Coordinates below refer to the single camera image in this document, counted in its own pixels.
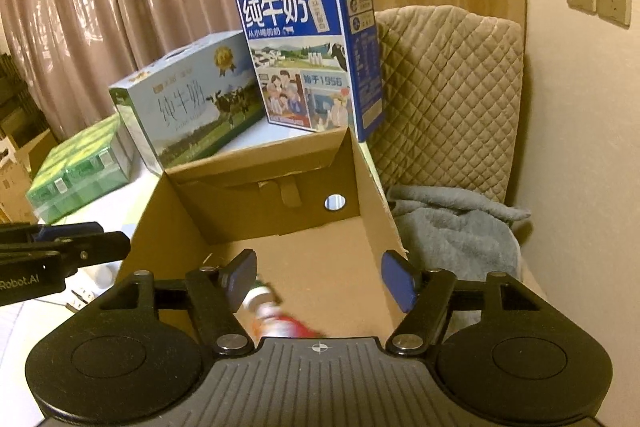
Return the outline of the red pig figurine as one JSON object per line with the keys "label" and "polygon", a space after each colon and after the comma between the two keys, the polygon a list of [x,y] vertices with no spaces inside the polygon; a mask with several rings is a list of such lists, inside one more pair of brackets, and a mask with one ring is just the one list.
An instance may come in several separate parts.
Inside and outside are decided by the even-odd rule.
{"label": "red pig figurine", "polygon": [[254,333],[257,338],[321,338],[322,334],[292,315],[284,313],[277,303],[262,303],[254,311]]}

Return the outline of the translucent plastic cup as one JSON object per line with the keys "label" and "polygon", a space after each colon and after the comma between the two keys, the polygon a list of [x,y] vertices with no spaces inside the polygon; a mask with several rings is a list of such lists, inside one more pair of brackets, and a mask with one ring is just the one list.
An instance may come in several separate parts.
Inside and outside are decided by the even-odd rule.
{"label": "translucent plastic cup", "polygon": [[113,286],[121,266],[122,262],[113,261],[93,267],[91,277],[96,283],[96,287],[100,288],[101,291],[105,291],[105,289]]}

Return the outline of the green white small jar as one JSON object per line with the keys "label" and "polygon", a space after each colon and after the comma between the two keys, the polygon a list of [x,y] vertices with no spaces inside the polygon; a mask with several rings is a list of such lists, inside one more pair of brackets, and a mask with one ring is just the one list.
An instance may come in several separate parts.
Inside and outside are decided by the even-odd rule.
{"label": "green white small jar", "polygon": [[256,279],[253,286],[247,291],[247,294],[242,302],[242,306],[245,310],[255,312],[260,306],[265,303],[277,303],[278,298],[274,293],[271,286],[261,279]]}

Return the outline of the brown cardboard box on floor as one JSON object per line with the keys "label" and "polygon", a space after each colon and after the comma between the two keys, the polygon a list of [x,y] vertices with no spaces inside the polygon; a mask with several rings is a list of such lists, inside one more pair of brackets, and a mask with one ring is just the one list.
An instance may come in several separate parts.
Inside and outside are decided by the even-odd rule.
{"label": "brown cardboard box on floor", "polygon": [[26,198],[37,174],[50,150],[56,147],[54,135],[46,130],[24,146],[17,148],[7,136],[1,140],[0,204],[1,222],[35,223],[37,218]]}

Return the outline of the grey blanket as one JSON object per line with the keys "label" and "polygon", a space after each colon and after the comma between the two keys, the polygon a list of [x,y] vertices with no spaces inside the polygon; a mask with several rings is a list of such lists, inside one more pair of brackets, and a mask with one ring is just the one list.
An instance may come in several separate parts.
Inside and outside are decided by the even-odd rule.
{"label": "grey blanket", "polygon": [[528,220],[529,210],[443,186],[395,185],[386,198],[415,267],[445,269],[469,281],[482,281],[489,272],[522,277],[521,248],[511,225]]}

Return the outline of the green drink carton pack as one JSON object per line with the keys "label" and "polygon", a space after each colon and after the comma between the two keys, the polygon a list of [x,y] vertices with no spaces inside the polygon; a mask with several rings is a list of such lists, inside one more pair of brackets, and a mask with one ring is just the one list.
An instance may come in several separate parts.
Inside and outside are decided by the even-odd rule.
{"label": "green drink carton pack", "polygon": [[26,198],[35,216],[53,223],[129,183],[137,150],[114,114],[52,148]]}

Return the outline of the black folding hand cart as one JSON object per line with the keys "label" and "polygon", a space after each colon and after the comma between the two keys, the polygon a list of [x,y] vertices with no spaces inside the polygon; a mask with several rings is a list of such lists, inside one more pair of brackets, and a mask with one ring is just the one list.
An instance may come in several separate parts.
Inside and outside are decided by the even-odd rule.
{"label": "black folding hand cart", "polygon": [[1,138],[7,136],[17,148],[49,129],[47,119],[36,104],[9,54],[1,54]]}

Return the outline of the open brown cardboard box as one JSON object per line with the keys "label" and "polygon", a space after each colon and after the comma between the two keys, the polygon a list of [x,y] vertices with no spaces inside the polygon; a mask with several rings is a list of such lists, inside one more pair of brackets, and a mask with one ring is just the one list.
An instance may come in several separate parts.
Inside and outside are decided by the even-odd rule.
{"label": "open brown cardboard box", "polygon": [[381,277],[382,256],[400,251],[400,238],[347,129],[167,170],[120,272],[177,280],[247,248],[284,311],[323,335],[384,339],[401,321]]}

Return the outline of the green white milk carton box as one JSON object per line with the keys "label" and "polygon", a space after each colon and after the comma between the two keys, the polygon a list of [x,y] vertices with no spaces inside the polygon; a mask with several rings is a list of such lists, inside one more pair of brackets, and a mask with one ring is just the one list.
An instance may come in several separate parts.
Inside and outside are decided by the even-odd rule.
{"label": "green white milk carton box", "polygon": [[242,31],[207,35],[108,88],[150,171],[214,155],[265,116]]}

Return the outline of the quilted beige chair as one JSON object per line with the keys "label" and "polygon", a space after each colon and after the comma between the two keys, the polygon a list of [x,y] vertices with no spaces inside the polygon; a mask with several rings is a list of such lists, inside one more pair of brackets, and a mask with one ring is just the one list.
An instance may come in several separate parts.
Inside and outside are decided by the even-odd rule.
{"label": "quilted beige chair", "polygon": [[367,141],[385,190],[465,188],[502,202],[524,76],[524,30],[454,5],[376,14],[383,121]]}

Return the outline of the blue milk carton box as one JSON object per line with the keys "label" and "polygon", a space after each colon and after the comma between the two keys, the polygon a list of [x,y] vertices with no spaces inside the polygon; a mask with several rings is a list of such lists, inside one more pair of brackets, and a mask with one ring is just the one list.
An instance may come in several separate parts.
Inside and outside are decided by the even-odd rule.
{"label": "blue milk carton box", "polygon": [[382,121],[373,0],[235,0],[270,124],[352,129]]}

